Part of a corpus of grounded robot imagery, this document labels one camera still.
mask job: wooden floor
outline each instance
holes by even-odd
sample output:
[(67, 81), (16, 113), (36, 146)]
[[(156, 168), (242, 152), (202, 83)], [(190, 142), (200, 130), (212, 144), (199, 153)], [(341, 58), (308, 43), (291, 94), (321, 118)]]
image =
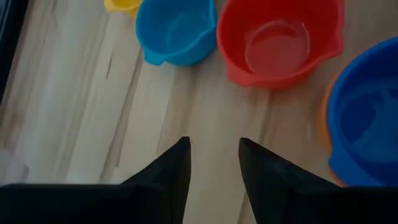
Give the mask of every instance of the wooden floor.
[(315, 129), (325, 88), (355, 55), (398, 34), (396, 0), (346, 0), (345, 11), (344, 54), (269, 91), (229, 82), (218, 51), (190, 68), (144, 63), (133, 22), (102, 0), (33, 0), (0, 111), (0, 183), (120, 183), (187, 135), (185, 223), (255, 223), (239, 138), (331, 180)]

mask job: plastic bowl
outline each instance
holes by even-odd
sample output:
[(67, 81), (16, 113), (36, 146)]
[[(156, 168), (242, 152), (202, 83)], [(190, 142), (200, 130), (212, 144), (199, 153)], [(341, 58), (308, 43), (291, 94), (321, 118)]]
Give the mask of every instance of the plastic bowl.
[(343, 0), (230, 0), (217, 40), (241, 86), (285, 88), (343, 51)]
[(136, 21), (144, 59), (153, 65), (167, 61), (193, 65), (216, 47), (213, 0), (145, 0)]
[(104, 0), (105, 8), (108, 12), (124, 12), (131, 17), (135, 17), (142, 0)]
[(398, 185), (398, 37), (371, 47), (337, 78), (327, 126), (332, 171), (347, 186)]
[(317, 113), (317, 132), (329, 154), (331, 154), (332, 150), (331, 150), (330, 134), (327, 124), (327, 111), (328, 111), (329, 96), (337, 78), (338, 75), (336, 75), (333, 81), (328, 85), (325, 92), (325, 96), (323, 96), (321, 105), (319, 106)]

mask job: orange plastic bowl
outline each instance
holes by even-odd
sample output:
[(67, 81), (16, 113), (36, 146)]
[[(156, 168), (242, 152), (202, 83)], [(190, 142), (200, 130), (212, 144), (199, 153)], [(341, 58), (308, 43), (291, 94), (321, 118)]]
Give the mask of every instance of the orange plastic bowl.
[[(331, 90), (333, 89), (333, 85), (335, 84), (339, 75), (340, 74), (335, 75), (332, 82), (329, 84), (328, 88), (326, 89), (325, 96), (322, 99), (322, 102), (321, 102), (321, 105), (319, 107), (318, 114), (317, 114), (317, 131), (318, 131), (318, 134), (319, 134), (323, 144), (325, 145), (329, 155), (332, 152), (332, 145), (331, 145), (330, 134), (329, 134), (326, 117), (327, 117), (327, 112), (328, 112), (329, 96), (330, 96)], [(340, 187), (347, 186), (341, 179), (339, 179), (337, 177), (337, 175), (331, 169), (329, 169), (329, 172)]]
[(343, 51), (344, 0), (230, 0), (217, 40), (241, 86), (286, 88)]

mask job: blue plastic bowl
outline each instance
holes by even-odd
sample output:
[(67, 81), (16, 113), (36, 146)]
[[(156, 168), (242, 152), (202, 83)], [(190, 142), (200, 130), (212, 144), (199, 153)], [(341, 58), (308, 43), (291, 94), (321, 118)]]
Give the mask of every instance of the blue plastic bowl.
[(398, 185), (398, 37), (343, 70), (330, 94), (327, 120), (329, 165), (344, 183)]
[(136, 20), (146, 62), (193, 65), (216, 48), (213, 0), (145, 0)]

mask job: bowl rim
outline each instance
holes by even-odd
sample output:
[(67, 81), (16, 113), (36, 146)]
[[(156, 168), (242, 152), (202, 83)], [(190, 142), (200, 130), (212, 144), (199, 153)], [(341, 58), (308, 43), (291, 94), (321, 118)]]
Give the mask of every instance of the bowl rim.
[(221, 38), (221, 30), (225, 24), (225, 14), (229, 10), (229, 7), (231, 7), (232, 3), (234, 0), (228, 1), (225, 5), (224, 8), (220, 12), (220, 18), (218, 20), (217, 24), (217, 43), (220, 49), (220, 52), (222, 56), (226, 59), (226, 63), (228, 66), (233, 66), (235, 70), (237, 70), (239, 73), (245, 74), (247, 77), (251, 77), (254, 81), (251, 85), (255, 85), (258, 82), (284, 82), (285, 80), (290, 80), (293, 77), (300, 76), (304, 73), (307, 73), (314, 69), (318, 64), (321, 62), (335, 57), (343, 52), (343, 45), (344, 45), (344, 39), (343, 39), (343, 26), (344, 26), (344, 0), (333, 0), (333, 2), (336, 4), (336, 9), (337, 9), (337, 25), (335, 27), (335, 31), (333, 34), (333, 37), (331, 38), (333, 40), (333, 43), (335, 47), (324, 54), (319, 55), (316, 59), (314, 59), (312, 62), (308, 63), (306, 66), (302, 67), (299, 71), (293, 72), (287, 76), (283, 77), (267, 77), (267, 76), (257, 76), (253, 72), (246, 71), (242, 68), (240, 68), (238, 65), (234, 63), (234, 60), (226, 53), (226, 49), (223, 45), (223, 41)]

